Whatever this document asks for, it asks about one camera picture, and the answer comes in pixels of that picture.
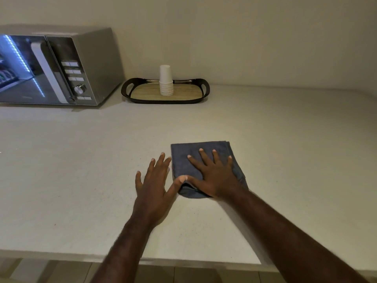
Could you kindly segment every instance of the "microfiber cloth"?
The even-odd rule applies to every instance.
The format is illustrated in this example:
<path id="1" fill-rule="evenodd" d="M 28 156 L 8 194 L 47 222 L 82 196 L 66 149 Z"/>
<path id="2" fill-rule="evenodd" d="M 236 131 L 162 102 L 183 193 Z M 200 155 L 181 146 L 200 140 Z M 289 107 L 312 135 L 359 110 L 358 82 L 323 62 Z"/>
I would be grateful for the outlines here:
<path id="1" fill-rule="evenodd" d="M 187 155 L 191 155 L 196 160 L 203 162 L 199 154 L 200 148 L 202 148 L 206 152 L 206 154 L 212 161 L 212 150 L 215 149 L 224 165 L 228 162 L 228 157 L 232 156 L 233 173 L 235 174 L 236 178 L 244 185 L 244 187 L 247 188 L 245 175 L 243 174 L 241 168 L 238 166 L 236 158 L 234 157 L 233 151 L 230 147 L 230 143 L 227 141 L 172 144 L 172 170 L 174 178 L 181 175 L 190 175 L 199 180 L 203 180 L 201 172 L 198 171 L 187 159 Z M 187 181 L 183 182 L 178 193 L 186 198 L 210 198 L 209 195 L 203 193 Z"/>

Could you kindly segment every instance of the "microwave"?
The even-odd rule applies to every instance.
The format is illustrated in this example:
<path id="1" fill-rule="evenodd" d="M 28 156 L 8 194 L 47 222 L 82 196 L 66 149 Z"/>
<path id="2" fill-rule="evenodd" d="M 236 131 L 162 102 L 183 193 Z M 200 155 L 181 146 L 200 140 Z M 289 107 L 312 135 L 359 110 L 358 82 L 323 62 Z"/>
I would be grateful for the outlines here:
<path id="1" fill-rule="evenodd" d="M 111 28 L 0 26 L 0 102 L 99 105 L 124 80 Z"/>

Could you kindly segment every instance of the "person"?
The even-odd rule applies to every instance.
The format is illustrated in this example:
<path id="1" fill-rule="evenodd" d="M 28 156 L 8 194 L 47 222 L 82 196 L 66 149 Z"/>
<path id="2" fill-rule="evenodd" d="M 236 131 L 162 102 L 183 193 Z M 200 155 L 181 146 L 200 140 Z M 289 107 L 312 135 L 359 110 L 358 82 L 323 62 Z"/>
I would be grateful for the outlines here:
<path id="1" fill-rule="evenodd" d="M 226 202 L 241 216 L 286 282 L 367 282 L 257 195 L 242 187 L 232 172 L 232 157 L 224 165 L 215 150 L 212 151 L 213 161 L 203 149 L 199 152 L 203 162 L 190 155 L 188 160 L 202 173 L 203 180 L 182 175 L 165 191 L 164 182 L 171 158 L 165 160 L 164 153 L 157 162 L 151 160 L 143 183 L 141 173 L 136 173 L 137 197 L 132 215 L 91 283 L 134 281 L 152 229 L 163 219 L 185 180 L 206 194 Z"/>

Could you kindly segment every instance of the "hand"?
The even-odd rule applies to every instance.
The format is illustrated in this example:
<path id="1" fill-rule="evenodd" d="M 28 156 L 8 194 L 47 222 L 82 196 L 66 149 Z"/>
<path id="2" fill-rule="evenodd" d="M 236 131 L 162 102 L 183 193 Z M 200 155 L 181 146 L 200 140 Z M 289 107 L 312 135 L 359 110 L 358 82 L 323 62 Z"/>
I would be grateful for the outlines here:
<path id="1" fill-rule="evenodd" d="M 202 173 L 203 180 L 198 180 L 192 176 L 187 176 L 187 180 L 207 195 L 225 200 L 232 194 L 234 188 L 241 185 L 232 171 L 232 157 L 228 157 L 228 163 L 224 166 L 216 150 L 212 150 L 213 161 L 202 148 L 199 149 L 199 153 L 204 164 L 191 155 L 188 155 L 187 158 Z"/>
<path id="2" fill-rule="evenodd" d="M 186 176 L 177 177 L 169 190 L 165 191 L 167 169 L 172 158 L 168 157 L 165 161 L 164 158 L 165 153 L 161 153 L 157 163 L 155 159 L 150 161 L 144 183 L 141 182 L 141 172 L 136 173 L 137 197 L 132 216 L 145 220 L 150 228 L 154 228 L 163 218 L 182 183 L 186 180 Z"/>

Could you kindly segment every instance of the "glass microwave door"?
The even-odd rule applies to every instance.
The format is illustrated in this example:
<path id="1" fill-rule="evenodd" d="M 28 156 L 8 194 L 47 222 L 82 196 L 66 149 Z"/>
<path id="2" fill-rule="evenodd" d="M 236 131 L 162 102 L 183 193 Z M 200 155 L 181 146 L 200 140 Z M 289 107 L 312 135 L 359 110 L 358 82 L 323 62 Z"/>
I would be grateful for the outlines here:
<path id="1" fill-rule="evenodd" d="M 0 102 L 75 104 L 45 37 L 0 35 Z"/>

